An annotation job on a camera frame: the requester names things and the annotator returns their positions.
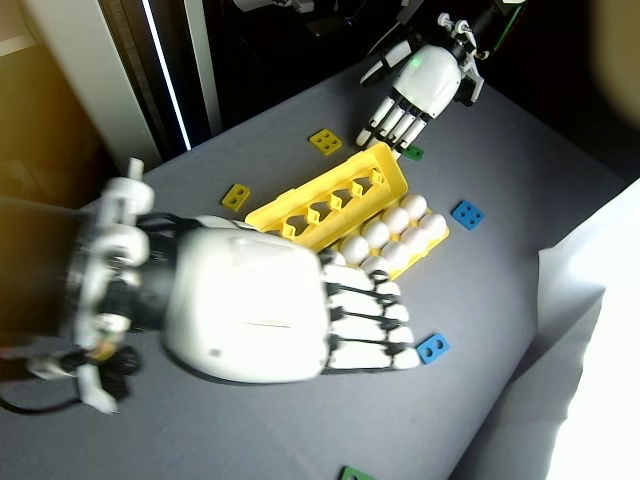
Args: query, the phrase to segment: green block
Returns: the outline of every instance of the green block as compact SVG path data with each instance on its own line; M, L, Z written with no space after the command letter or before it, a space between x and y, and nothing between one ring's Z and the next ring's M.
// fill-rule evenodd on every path
M402 152L402 155L404 155L407 158L410 158L411 160L419 162L420 160L422 160L422 156L424 155L424 151L421 148L416 147L415 145L409 145L404 150L404 152Z
M344 467L342 471L342 477L340 480L376 480L371 475L367 475L366 473L359 472L355 468Z

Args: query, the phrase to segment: gray tabletop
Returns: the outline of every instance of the gray tabletop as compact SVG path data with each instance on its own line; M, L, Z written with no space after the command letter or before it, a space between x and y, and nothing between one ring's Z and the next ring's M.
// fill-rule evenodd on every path
M237 182L252 192L235 216L242 218L344 161L388 88L361 90L364 68L151 172L156 210L229 216L219 201ZM345 142L328 158L307 143L325 127ZM443 214L463 199L486 214L472 232L447 215L450 237L399 280L416 337L439 331L449 352L405 372L232 386L181 370L157 335L133 336L145 369L119 415L0 412L0 477L333 480L352 465L380 480L446 478L535 333L538 249L622 182L489 87L475 107L449 107L415 143L424 160L401 160L410 191ZM69 390L28 385L8 393L44 404Z

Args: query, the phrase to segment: blue block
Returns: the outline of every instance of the blue block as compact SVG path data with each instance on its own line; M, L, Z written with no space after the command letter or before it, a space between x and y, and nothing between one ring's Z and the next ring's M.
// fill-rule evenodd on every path
M429 365L440 355L446 353L449 348L449 344L445 338L441 334L436 333L418 345L416 350L423 363Z
M478 210L473 203L464 200L453 209L451 216L467 230L473 230L484 218L484 213Z

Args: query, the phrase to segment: white robotic hand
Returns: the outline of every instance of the white robotic hand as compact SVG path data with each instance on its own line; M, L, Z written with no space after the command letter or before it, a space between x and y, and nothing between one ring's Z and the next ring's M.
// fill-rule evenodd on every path
M446 48L420 47L414 40L405 40L382 55L360 80L365 86L373 83L415 52L391 92L358 135L359 146L386 142L397 158L427 122L449 105L461 84L464 90L461 100L468 105L477 101L484 79L476 67L477 44L469 24L465 20L454 23L446 13L440 15L438 24L450 33L451 43Z
M164 342L187 366L247 383L420 363L386 274L322 261L288 240L219 218L183 235Z

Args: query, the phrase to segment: yellow block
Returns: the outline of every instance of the yellow block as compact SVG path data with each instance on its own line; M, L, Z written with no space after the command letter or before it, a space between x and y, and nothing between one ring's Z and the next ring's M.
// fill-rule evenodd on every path
M249 199L249 195L251 195L249 187L236 183L231 187L220 203L234 212L237 212Z
M320 150L325 157L342 147L342 140L326 128L310 136L309 143Z

